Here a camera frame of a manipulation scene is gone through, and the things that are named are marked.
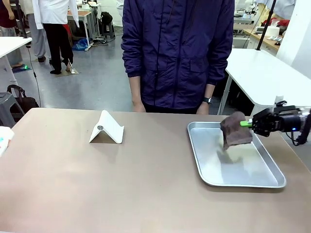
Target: floor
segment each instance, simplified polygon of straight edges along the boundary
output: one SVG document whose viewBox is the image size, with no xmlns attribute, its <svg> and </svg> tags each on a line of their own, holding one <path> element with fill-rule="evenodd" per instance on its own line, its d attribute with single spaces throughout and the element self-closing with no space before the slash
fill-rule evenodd
<svg viewBox="0 0 311 233">
<path fill-rule="evenodd" d="M 31 61 L 39 84 L 41 107 L 131 111 L 131 94 L 121 59 L 120 43 L 121 36 L 118 35 L 114 41 L 108 43 L 108 46 L 93 47 L 89 52 L 74 51 L 73 67 L 79 74 L 65 77 L 51 75 L 48 62 L 40 64 L 35 61 L 30 49 Z M 31 66 L 29 53 L 25 47 L 22 48 L 22 56 L 24 63 Z M 0 92 L 5 92 L 9 82 L 2 66 L 3 64 L 0 64 Z M 16 79 L 28 96 L 39 99 L 32 71 L 18 73 Z M 217 114 L 219 103 L 219 100 L 215 100 L 210 110 L 211 114 Z M 227 106 L 224 115 L 233 112 L 234 109 Z M 311 156 L 308 152 L 311 151 L 311 143 L 294 147 L 289 139 L 283 137 L 311 170 Z"/>
</svg>

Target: metal tray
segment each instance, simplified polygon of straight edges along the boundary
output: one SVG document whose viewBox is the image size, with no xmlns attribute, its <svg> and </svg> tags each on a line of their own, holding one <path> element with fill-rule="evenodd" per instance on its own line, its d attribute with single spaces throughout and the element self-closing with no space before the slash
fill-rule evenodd
<svg viewBox="0 0 311 233">
<path fill-rule="evenodd" d="M 200 176 L 212 186 L 283 188 L 286 179 L 257 135 L 253 142 L 223 150 L 219 122 L 193 122 L 188 133 Z"/>
</svg>

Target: purple jacket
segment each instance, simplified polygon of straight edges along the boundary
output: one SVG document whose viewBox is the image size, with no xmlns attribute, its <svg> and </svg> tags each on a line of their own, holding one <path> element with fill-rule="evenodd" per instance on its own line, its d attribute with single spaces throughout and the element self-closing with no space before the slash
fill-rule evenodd
<svg viewBox="0 0 311 233">
<path fill-rule="evenodd" d="M 234 0 L 125 0 L 124 66 L 141 76 L 146 104 L 198 107 L 206 84 L 224 77 L 233 40 Z"/>
</svg>

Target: folded white bracket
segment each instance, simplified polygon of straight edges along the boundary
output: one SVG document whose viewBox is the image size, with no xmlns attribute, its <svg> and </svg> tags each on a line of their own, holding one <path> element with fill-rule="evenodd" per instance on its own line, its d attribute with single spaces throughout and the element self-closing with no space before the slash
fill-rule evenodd
<svg viewBox="0 0 311 233">
<path fill-rule="evenodd" d="M 108 111 L 103 110 L 99 121 L 94 126 L 89 143 L 101 132 L 105 131 L 116 143 L 121 144 L 123 140 L 124 126 L 120 126 L 117 121 L 109 114 Z"/>
</svg>

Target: black pants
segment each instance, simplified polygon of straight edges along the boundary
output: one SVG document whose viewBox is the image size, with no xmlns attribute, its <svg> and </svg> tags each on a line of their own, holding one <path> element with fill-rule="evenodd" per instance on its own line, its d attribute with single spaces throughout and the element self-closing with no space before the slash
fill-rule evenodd
<svg viewBox="0 0 311 233">
<path fill-rule="evenodd" d="M 144 103 L 147 113 L 174 113 L 174 114 L 196 114 L 199 107 L 197 108 L 186 108 L 186 109 L 173 109 L 173 108 L 162 108 Z"/>
<path fill-rule="evenodd" d="M 62 53 L 65 65 L 68 64 L 68 59 L 73 63 L 73 52 L 70 46 L 68 32 L 62 24 L 44 23 L 43 27 L 47 33 L 52 65 L 55 70 L 60 71 L 62 69 L 62 61 L 59 50 Z"/>
</svg>

